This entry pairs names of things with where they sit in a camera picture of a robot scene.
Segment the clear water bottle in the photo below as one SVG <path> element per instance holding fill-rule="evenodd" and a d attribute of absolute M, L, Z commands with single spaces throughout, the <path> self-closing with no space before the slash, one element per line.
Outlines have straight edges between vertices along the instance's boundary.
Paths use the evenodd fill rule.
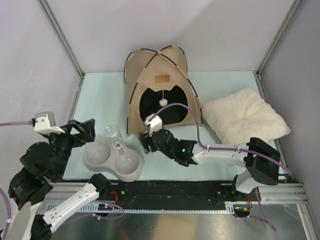
<path fill-rule="evenodd" d="M 107 150 L 108 156 L 110 156 L 111 153 L 117 153 L 117 155 L 119 155 L 120 158 L 124 160 L 125 144 L 123 142 L 123 137 L 121 135 L 119 128 L 114 124 L 108 125 L 104 129 L 104 136 L 106 139 L 106 150 Z"/>

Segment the grey double pet feeder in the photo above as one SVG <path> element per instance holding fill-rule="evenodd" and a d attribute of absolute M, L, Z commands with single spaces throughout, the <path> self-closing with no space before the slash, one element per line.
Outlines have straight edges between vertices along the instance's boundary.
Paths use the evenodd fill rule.
<path fill-rule="evenodd" d="M 84 151 L 85 166 L 94 172 L 111 173 L 123 182 L 134 182 L 142 174 L 144 157 L 124 143 L 112 145 L 106 141 L 96 141 Z"/>

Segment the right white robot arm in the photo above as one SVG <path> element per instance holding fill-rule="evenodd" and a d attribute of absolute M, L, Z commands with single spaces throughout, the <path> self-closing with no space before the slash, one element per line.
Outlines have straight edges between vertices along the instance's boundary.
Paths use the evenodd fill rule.
<path fill-rule="evenodd" d="M 244 168 L 232 181 L 231 194 L 238 201 L 257 187 L 279 183 L 281 155 L 257 137 L 250 138 L 245 144 L 210 147 L 196 140 L 177 139 L 169 130 L 161 129 L 153 134 L 140 133 L 138 139 L 146 154 L 159 151 L 184 167 L 227 164 Z"/>

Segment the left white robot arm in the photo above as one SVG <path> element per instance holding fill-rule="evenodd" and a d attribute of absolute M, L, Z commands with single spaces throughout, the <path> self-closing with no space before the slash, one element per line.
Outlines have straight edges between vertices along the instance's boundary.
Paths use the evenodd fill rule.
<path fill-rule="evenodd" d="M 56 126 L 48 116 L 26 121 L 48 141 L 34 143 L 27 149 L 20 158 L 23 168 L 10 181 L 8 194 L 0 193 L 7 208 L 6 224 L 0 232 L 2 240 L 8 240 L 11 234 L 15 234 L 17 240 L 49 240 L 80 208 L 110 196 L 111 183 L 98 173 L 53 211 L 37 213 L 45 196 L 53 189 L 51 183 L 62 180 L 72 149 L 95 140 L 95 122 L 93 118 L 84 122 L 70 120 L 63 126 Z"/>

